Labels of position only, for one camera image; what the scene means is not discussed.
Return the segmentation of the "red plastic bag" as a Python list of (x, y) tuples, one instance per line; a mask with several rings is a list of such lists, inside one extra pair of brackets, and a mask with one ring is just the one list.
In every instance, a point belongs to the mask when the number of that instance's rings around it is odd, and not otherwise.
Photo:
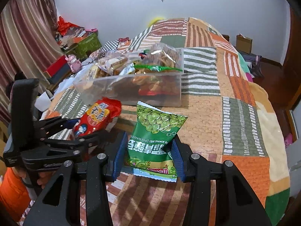
[(66, 35), (68, 30), (71, 27), (79, 27), (76, 24), (73, 24), (71, 22), (66, 22), (62, 16), (59, 16), (58, 18), (58, 27), (57, 27), (57, 32), (59, 32), (61, 35)]

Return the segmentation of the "wooden door frame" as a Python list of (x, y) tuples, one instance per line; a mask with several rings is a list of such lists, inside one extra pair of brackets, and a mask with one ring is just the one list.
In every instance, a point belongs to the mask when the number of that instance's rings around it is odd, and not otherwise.
[(286, 88), (285, 108), (290, 109), (300, 95), (300, 16), (290, 9), (290, 35), (283, 65)]

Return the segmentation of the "clear plastic storage bin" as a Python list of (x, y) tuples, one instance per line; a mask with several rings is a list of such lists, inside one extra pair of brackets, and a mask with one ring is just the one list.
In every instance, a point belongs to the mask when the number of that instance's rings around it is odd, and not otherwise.
[(149, 50), (138, 50), (123, 54), (128, 57), (128, 62), (114, 71), (114, 74), (93, 80), (86, 80), (87, 73), (74, 82), (74, 87), (79, 93), (82, 101), (86, 105), (95, 103), (102, 97), (108, 97), (121, 101), (124, 105), (136, 105), (138, 101), (145, 102), (157, 107), (179, 107), (181, 105), (181, 92), (177, 95), (156, 95), (141, 96), (138, 93), (139, 86), (132, 83), (137, 76), (174, 76), (180, 78), (184, 72), (183, 50), (182, 50), (182, 68), (180, 73), (143, 73), (135, 70), (134, 64), (141, 63)]

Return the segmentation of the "green pea snack packet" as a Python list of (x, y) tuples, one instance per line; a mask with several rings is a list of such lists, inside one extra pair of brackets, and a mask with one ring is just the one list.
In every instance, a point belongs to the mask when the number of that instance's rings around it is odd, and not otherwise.
[(168, 143), (186, 122), (186, 115), (162, 111), (139, 101), (137, 122), (128, 140), (125, 173), (176, 182), (177, 174)]

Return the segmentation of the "brown paper bag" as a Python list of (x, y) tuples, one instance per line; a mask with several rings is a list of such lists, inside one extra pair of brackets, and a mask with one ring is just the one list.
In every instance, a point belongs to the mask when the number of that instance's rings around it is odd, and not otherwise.
[(239, 34), (236, 36), (236, 49), (246, 54), (252, 52), (252, 39)]

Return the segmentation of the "green storage box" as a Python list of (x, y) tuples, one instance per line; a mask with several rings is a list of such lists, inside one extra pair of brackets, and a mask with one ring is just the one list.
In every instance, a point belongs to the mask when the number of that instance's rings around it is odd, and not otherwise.
[(85, 60), (90, 56), (91, 53), (100, 49), (101, 47), (102, 45), (98, 39), (97, 33), (93, 32), (77, 43), (77, 46), (75, 47), (75, 55), (79, 60)]

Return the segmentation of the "long wafer biscuit pack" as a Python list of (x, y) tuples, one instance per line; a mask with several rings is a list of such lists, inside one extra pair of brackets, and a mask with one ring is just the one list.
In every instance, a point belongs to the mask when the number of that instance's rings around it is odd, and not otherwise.
[(114, 53), (107, 57), (98, 59), (95, 64), (102, 71), (112, 76), (115, 70), (125, 65), (127, 62), (128, 57), (121, 53)]

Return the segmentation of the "red fried snack packet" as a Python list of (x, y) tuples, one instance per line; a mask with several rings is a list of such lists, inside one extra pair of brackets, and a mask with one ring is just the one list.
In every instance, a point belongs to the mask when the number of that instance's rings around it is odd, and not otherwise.
[(177, 95), (181, 92), (180, 78), (174, 76), (137, 76), (132, 83), (139, 86), (141, 96)]

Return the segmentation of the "red flat box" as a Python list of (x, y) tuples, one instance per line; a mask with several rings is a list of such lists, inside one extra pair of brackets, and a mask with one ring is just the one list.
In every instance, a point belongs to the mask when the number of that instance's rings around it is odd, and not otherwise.
[(47, 78), (53, 77), (66, 63), (67, 63), (66, 56), (62, 55), (46, 69), (44, 75)]

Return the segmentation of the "patchwork bed blanket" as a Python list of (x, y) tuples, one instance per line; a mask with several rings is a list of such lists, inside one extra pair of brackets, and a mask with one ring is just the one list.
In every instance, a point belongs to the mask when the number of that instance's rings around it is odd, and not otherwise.
[[(255, 191), (273, 225), (289, 199), (284, 138), (267, 92), (246, 77), (246, 64), (221, 33), (200, 19), (155, 23), (121, 53), (138, 53), (155, 43), (184, 50), (182, 105), (169, 112), (188, 117), (178, 135), (209, 161), (231, 160)], [(170, 163), (139, 162), (107, 186), (114, 225), (182, 225), (190, 185), (175, 182)]]

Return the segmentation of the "pink toy figurine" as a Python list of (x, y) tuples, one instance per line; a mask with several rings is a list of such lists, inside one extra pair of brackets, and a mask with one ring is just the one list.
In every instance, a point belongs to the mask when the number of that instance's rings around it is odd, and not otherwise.
[(75, 55), (68, 55), (65, 57), (67, 64), (69, 65), (72, 73), (77, 73), (82, 69), (80, 60)]

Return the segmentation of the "striped curtain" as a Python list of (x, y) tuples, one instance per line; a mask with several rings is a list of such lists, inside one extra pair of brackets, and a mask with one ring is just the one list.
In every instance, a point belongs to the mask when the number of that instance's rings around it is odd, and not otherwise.
[(40, 80), (39, 92), (49, 85), (44, 75), (63, 52), (55, 40), (54, 0), (9, 0), (1, 11), (1, 121), (10, 122), (6, 87), (17, 73)]

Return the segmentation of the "clear bag of crackers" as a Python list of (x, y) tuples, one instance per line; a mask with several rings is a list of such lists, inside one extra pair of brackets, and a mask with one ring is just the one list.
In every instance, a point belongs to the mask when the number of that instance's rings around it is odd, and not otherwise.
[(143, 73), (180, 73), (183, 71), (182, 50), (165, 43), (156, 43), (141, 63), (134, 64), (134, 68)]

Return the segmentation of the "orange jacket sleeve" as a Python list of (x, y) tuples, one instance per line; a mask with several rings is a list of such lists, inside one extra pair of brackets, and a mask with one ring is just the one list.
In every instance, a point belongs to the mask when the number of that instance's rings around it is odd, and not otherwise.
[(19, 222), (31, 199), (28, 191), (12, 168), (7, 168), (1, 183), (1, 210), (14, 222)]

